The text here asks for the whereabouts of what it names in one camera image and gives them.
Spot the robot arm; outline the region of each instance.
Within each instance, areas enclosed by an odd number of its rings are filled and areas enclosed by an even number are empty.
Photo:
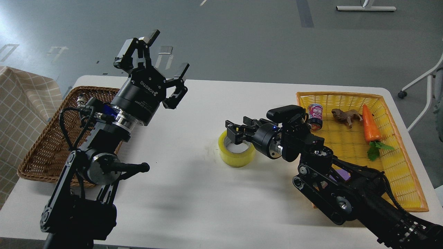
[[[406,212],[395,200],[384,172],[334,156],[323,138],[311,134],[305,109],[288,105],[269,110],[266,116],[270,120],[244,117],[244,125],[226,121],[227,136],[235,144],[252,142],[271,159],[292,162],[300,154],[293,184],[333,223],[358,219],[379,243],[394,249],[443,248],[443,227]],[[333,164],[350,177],[344,179]],[[381,197],[384,193],[395,207]]]
[[[151,65],[149,47],[159,33],[156,30],[148,38],[128,39],[124,43],[114,66],[129,76],[111,106],[96,98],[85,103],[79,96],[77,107],[60,112],[60,126],[71,153],[41,216],[40,229],[49,233],[44,248],[85,249],[93,247],[93,240],[105,240],[116,226],[117,209],[113,201],[119,181],[149,170],[147,163],[121,163],[114,151],[121,141],[129,141],[136,124],[148,125],[161,102],[165,108],[174,109],[187,91],[183,76],[189,64],[182,64],[177,76],[168,81]],[[135,51],[137,67],[132,63]],[[169,87],[176,89],[171,97],[166,98],[166,88]],[[82,123],[87,118],[75,143],[71,143],[64,129],[63,114],[66,111],[78,111]],[[78,146],[92,125],[91,134]],[[102,185],[95,200],[85,198],[83,187],[81,196],[71,193],[70,183],[74,175],[81,187],[83,179]]]

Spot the packing tape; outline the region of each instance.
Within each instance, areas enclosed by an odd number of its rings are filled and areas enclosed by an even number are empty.
[[[255,157],[255,148],[250,142],[244,141],[248,148],[243,152],[232,152],[227,147],[233,142],[226,136],[224,131],[218,138],[220,157],[227,165],[240,168],[250,163]]]

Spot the can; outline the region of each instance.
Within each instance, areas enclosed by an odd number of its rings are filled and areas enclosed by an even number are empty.
[[[323,126],[323,106],[317,103],[310,104],[307,113],[309,115],[307,123],[311,126],[311,130],[320,130]]]

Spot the wicker basket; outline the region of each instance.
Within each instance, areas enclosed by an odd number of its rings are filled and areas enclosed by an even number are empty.
[[[330,147],[339,159],[385,171],[396,200],[405,210],[429,211],[400,133],[382,96],[342,92],[299,92],[297,100],[304,108],[313,103],[323,106],[323,127],[313,133],[324,137],[325,145]],[[365,141],[363,124],[353,121],[353,127],[349,129],[347,125],[336,122],[331,113],[332,109],[343,111],[355,109],[362,113],[363,104],[366,104],[374,114],[382,135],[381,141],[395,148],[395,150],[380,150],[380,158],[375,161],[370,161],[366,154],[369,145]],[[392,203],[386,194],[383,197]]]
[[[77,106],[77,97],[83,94],[84,99],[96,97],[103,102],[110,102],[117,94],[119,89],[95,86],[79,86],[72,89],[65,98],[60,108],[52,117],[51,121],[38,137],[37,141],[26,154],[23,162],[19,165],[17,174],[19,177],[41,181],[47,183],[56,183],[65,165],[65,161],[70,153],[68,144],[66,143],[60,126],[58,124],[58,116],[60,111],[66,107]],[[65,112],[65,126],[69,133],[71,141],[74,141],[80,134],[80,120],[78,113],[69,111]],[[87,131],[83,136],[80,144],[85,141],[90,132]],[[120,149],[121,143],[117,147],[115,153]],[[85,181],[85,187],[92,187],[93,184]],[[74,176],[71,186],[78,186],[77,178]]]

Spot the chair leg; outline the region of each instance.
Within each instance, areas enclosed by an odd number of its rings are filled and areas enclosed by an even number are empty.
[[[425,105],[423,111],[421,111],[421,113],[418,115],[418,117],[408,127],[408,132],[410,132],[415,127],[415,125],[423,118],[425,113],[431,108],[431,102],[432,102],[432,80],[433,80],[432,74],[428,75],[427,76],[426,105]]]
[[[419,76],[418,78],[416,78],[415,80],[413,80],[411,83],[407,84],[405,87],[403,87],[401,89],[400,92],[404,92],[406,91],[406,89],[408,89],[409,87],[417,84],[417,82],[419,82],[420,80],[424,79],[426,76],[432,74],[433,72],[435,72],[438,68],[440,68],[441,66],[443,66],[443,53],[442,56],[440,57],[439,62],[437,62],[437,64],[431,68],[430,70],[428,70],[426,73],[422,74],[421,76]]]

